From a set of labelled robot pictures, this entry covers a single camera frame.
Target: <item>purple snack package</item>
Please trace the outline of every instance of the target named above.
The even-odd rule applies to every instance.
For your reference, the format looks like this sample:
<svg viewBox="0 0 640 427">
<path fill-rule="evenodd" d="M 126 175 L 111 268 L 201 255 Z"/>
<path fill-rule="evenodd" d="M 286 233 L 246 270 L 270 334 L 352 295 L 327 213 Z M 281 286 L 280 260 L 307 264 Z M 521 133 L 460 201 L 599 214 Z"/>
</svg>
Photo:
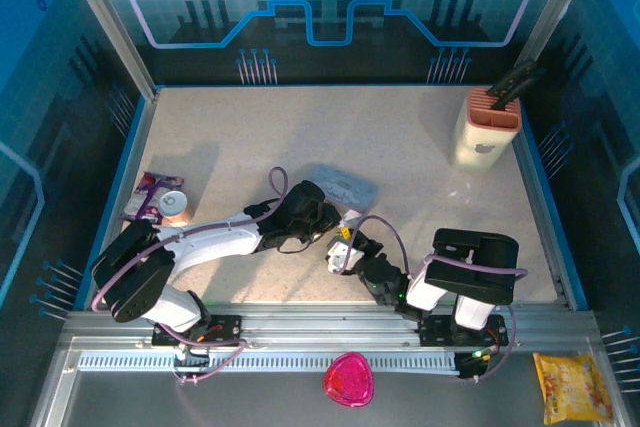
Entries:
<svg viewBox="0 0 640 427">
<path fill-rule="evenodd" d="M 162 215 L 158 212 L 160 198 L 172 190 L 182 190 L 183 185 L 182 177 L 144 172 L 124 208 L 122 218 L 129 221 L 147 219 L 154 225 L 161 224 Z"/>
</svg>

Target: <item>snack bag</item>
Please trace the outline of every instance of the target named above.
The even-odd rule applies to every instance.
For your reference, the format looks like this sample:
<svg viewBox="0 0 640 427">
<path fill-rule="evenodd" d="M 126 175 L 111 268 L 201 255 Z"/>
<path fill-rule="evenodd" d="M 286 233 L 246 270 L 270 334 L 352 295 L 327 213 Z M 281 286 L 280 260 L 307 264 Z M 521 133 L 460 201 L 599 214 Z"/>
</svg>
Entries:
<svg viewBox="0 0 640 427">
<path fill-rule="evenodd" d="M 609 391 L 593 355 L 533 354 L 544 397 L 544 423 L 590 420 L 613 423 Z"/>
</svg>

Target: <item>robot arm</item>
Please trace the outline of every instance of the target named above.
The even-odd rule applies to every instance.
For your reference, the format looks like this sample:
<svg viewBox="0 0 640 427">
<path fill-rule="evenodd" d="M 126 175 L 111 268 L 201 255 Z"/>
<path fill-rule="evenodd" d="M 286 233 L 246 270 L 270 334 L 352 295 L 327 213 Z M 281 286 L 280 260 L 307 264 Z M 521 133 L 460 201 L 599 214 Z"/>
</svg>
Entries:
<svg viewBox="0 0 640 427">
<path fill-rule="evenodd" d="M 346 240 L 329 244 L 329 269 L 344 264 Z M 357 232 L 349 265 L 343 275 L 355 274 L 378 305 L 420 322 L 447 293 L 456 294 L 452 326 L 482 331 L 495 306 L 513 302 L 518 243 L 500 234 L 438 229 L 434 254 L 412 275 L 393 266 L 382 245 Z"/>
<path fill-rule="evenodd" d="M 129 322 L 143 317 L 163 323 L 189 338 L 197 338 L 206 332 L 210 316 L 194 293 L 167 285 L 172 274 L 230 255 L 280 248 L 290 238 L 302 243 L 314 242 L 336 227 L 341 219 L 336 208 L 325 202 L 323 191 L 306 180 L 294 186 L 280 206 L 264 218 L 273 202 L 251 205 L 222 221 L 188 228 L 132 222 L 94 262 L 92 274 L 99 288 L 153 244 L 176 234 L 180 238 L 140 260 L 109 289 L 104 300 L 113 318 L 117 322 Z M 225 223 L 228 227 L 213 229 L 214 224 Z M 181 236 L 187 231 L 188 237 Z"/>
</svg>

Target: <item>black bracket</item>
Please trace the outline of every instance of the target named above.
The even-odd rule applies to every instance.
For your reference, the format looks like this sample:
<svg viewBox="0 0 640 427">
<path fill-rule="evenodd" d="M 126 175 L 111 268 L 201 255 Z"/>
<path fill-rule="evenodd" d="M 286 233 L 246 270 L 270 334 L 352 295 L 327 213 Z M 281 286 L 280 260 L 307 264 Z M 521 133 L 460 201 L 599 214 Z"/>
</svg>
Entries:
<svg viewBox="0 0 640 427">
<path fill-rule="evenodd" d="M 239 315 L 211 315 L 208 331 L 197 342 L 218 342 L 221 340 L 240 339 L 242 334 L 242 317 Z M 151 345 L 153 347 L 177 347 L 180 341 L 175 339 L 160 325 L 153 328 Z"/>
<path fill-rule="evenodd" d="M 451 315 L 431 315 L 418 323 L 421 347 L 491 347 L 509 344 L 507 328 L 501 315 L 490 315 L 482 330 L 455 327 L 452 331 Z"/>
</svg>

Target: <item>pink plastic container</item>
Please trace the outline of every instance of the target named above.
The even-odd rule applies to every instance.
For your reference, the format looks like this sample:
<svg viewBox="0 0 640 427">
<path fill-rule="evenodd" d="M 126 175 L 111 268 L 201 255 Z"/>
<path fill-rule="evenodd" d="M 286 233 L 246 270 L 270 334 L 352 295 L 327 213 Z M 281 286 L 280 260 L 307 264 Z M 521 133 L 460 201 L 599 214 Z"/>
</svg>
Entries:
<svg viewBox="0 0 640 427">
<path fill-rule="evenodd" d="M 373 373 L 367 359 L 357 352 L 338 357 L 322 382 L 329 398 L 347 407 L 364 407 L 373 398 Z"/>
</svg>

